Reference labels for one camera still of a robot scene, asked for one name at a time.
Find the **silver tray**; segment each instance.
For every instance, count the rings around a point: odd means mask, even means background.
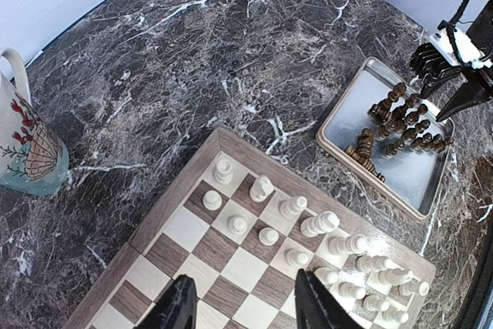
[[[385,176],[385,183],[344,152],[348,146],[356,146],[362,129],[368,127],[374,131],[378,127],[378,123],[368,115],[370,107],[385,98],[392,87],[402,81],[384,63],[373,57],[368,58],[318,131],[317,142],[404,212],[423,220],[429,215],[440,187],[449,148],[436,153],[416,152],[406,146],[395,157],[386,158],[383,148],[397,140],[399,134],[393,133],[385,141],[375,140],[372,162],[377,172]],[[404,104],[404,100],[414,92],[407,86],[406,95],[393,107]],[[427,100],[422,102],[428,106],[425,118],[431,121],[427,132],[432,135],[440,133],[444,137],[453,136],[454,123],[450,119],[437,123],[436,115],[440,109]]]

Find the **robotic hand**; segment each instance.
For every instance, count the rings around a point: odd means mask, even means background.
[[[454,17],[442,21],[411,57],[411,68],[424,83],[423,99],[461,73],[468,80],[437,115],[438,122],[493,97],[493,0],[463,32],[456,24],[469,1],[463,0]]]

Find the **marble table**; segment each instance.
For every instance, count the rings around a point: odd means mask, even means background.
[[[218,126],[434,263],[418,325],[448,327],[481,252],[480,207],[493,203],[491,106],[454,118],[440,200],[424,222],[406,217],[314,141],[365,58],[374,55],[411,81],[407,61],[424,38],[381,0],[100,5],[29,67],[35,106],[70,148],[72,170],[56,196],[0,190],[2,327],[61,327]],[[443,106],[458,84],[434,102]]]

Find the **white pawn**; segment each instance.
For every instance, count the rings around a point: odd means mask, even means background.
[[[279,233],[272,227],[264,227],[259,232],[259,240],[264,246],[272,246],[279,240]]]
[[[302,250],[288,250],[286,253],[286,262],[290,266],[303,267],[308,264],[309,260],[308,253]]]
[[[331,254],[362,254],[368,247],[368,239],[364,235],[352,237],[334,237],[329,240],[329,252]]]
[[[352,283],[342,283],[339,286],[339,295],[346,298],[362,300],[367,295],[367,291],[363,287],[358,287]]]
[[[384,256],[362,256],[357,259],[356,267],[358,270],[365,273],[370,273],[371,271],[379,272],[384,270],[389,270],[393,267],[392,260]]]
[[[223,185],[228,185],[233,179],[233,166],[227,159],[222,159],[216,164],[214,179]]]
[[[364,299],[363,307],[368,311],[384,312],[391,307],[391,304],[388,300],[382,300],[379,296],[373,294]]]
[[[400,324],[407,323],[409,320],[409,314],[406,311],[399,311],[395,307],[391,307],[387,311],[383,312],[382,317],[386,321],[393,321]]]
[[[253,202],[263,202],[273,191],[274,186],[269,178],[265,175],[260,175],[250,188],[250,198]]]
[[[230,228],[231,233],[236,235],[245,234],[248,227],[247,222],[241,216],[231,217],[228,226]]]
[[[203,196],[202,203],[208,210],[215,211],[221,207],[221,204],[223,204],[223,199],[217,191],[209,190]]]
[[[426,296],[430,291],[430,284],[426,281],[422,281],[420,283],[406,283],[399,287],[399,292],[403,296],[411,296],[413,293],[418,294],[422,297]]]
[[[301,233],[307,238],[330,233],[339,227],[339,217],[334,212],[325,211],[315,217],[308,217],[301,223]]]
[[[323,285],[334,284],[339,279],[339,274],[327,267],[319,267],[315,270],[315,276]]]
[[[378,273],[378,280],[382,284],[390,284],[392,286],[409,283],[413,277],[411,270],[390,269]]]
[[[285,219],[292,219],[302,213],[308,206],[304,196],[293,196],[279,205],[279,213]]]

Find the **chessboard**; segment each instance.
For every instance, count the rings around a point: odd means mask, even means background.
[[[233,167],[227,185],[214,172],[221,160]],[[253,202],[250,188],[264,175],[273,192]],[[217,210],[203,204],[206,192],[220,195]],[[293,196],[305,196],[307,208],[298,217],[284,218],[279,205]],[[324,211],[339,217],[339,227],[316,237],[305,237],[301,223]],[[242,233],[232,233],[228,220],[246,221]],[[279,239],[263,245],[259,232],[270,227]],[[333,255],[333,237],[363,234],[363,254]],[[286,261],[288,250],[303,251],[306,270],[326,267],[338,273],[327,289],[362,327],[413,327],[425,298],[404,296],[398,287],[382,284],[377,272],[358,269],[357,258],[386,256],[394,267],[409,269],[415,282],[431,285],[434,266],[300,176],[225,129],[215,130],[187,163],[158,203],[150,210],[64,326],[70,329],[131,329],[153,309],[179,275],[195,280],[197,329],[296,328],[294,281],[299,267]],[[387,321],[377,311],[365,310],[363,301],[339,295],[339,286],[351,282],[387,300],[409,314],[405,324]]]

